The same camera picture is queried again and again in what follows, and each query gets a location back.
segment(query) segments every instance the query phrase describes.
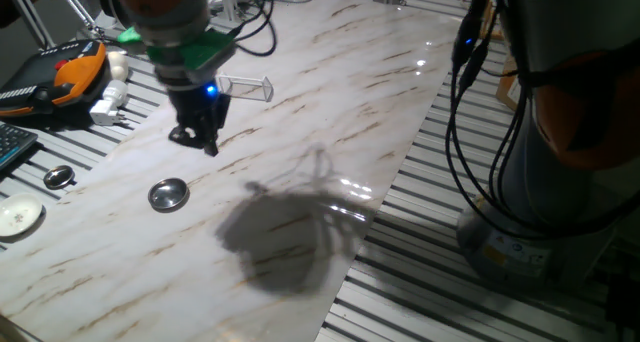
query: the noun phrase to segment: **white marble surface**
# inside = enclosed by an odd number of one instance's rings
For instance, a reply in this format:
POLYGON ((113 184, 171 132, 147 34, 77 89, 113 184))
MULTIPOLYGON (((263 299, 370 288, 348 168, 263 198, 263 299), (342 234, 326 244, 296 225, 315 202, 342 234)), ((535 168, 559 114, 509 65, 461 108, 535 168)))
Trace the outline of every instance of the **white marble surface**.
POLYGON ((314 339, 457 23, 368 0, 280 4, 274 20, 274 56, 224 68, 267 75, 273 101, 234 99, 215 158, 167 140, 165 103, 0 255, 3 315, 45 341, 314 339), (161 214, 147 191, 167 177, 191 197, 161 214))

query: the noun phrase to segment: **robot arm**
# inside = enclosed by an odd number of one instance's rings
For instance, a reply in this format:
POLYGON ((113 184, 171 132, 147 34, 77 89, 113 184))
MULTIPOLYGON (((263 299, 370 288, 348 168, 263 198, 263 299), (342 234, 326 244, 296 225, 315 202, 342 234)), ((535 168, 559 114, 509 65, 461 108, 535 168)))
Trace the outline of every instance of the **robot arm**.
POLYGON ((635 0, 508 1, 503 26, 531 72, 537 126, 558 159, 600 170, 638 156, 635 0))
POLYGON ((218 92, 214 77, 235 53, 233 37, 207 31, 207 0, 120 1, 177 111, 169 139, 215 156, 230 97, 218 92))

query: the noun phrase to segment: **slotted metal table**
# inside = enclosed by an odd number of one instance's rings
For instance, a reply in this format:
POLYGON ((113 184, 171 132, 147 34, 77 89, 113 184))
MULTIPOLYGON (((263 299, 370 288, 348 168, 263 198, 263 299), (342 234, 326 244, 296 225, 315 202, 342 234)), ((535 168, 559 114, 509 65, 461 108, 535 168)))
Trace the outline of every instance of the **slotted metal table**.
MULTIPOLYGON (((406 1, 408 7, 448 16, 461 18, 466 13, 460 0, 406 1)), ((490 47, 484 67, 499 73, 505 47, 495 42, 490 47)), ((52 206, 66 191, 44 187, 42 178, 49 168, 70 165, 81 181, 166 99, 151 64, 140 57, 127 59, 129 102, 123 114, 128 126, 83 128, 69 123, 57 130, 31 129, 39 143, 2 173, 0 198, 31 192, 52 206)), ((498 81, 481 73, 459 108, 463 150, 485 184, 512 117, 494 97, 498 81)), ((316 341, 606 340, 605 285, 590 281, 571 293, 523 294, 481 279, 460 254, 455 226, 465 202, 444 155, 450 82, 451 75, 425 117, 316 341)), ((464 175, 463 183, 473 190, 464 175)))

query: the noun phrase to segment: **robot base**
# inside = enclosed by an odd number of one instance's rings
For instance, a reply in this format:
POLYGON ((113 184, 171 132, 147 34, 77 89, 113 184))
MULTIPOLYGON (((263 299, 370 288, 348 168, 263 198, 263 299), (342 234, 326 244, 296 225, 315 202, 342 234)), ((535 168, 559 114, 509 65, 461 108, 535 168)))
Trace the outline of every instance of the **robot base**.
MULTIPOLYGON (((610 198, 610 194, 604 193, 599 199, 610 198)), ((508 231, 536 235, 502 216, 482 197, 476 200, 476 206, 508 231)), ((615 230, 612 226, 597 233, 559 240, 516 239, 499 232, 468 207, 458 219, 456 236, 466 260, 486 279, 519 289, 545 286, 573 289, 582 285, 613 239, 615 230)))

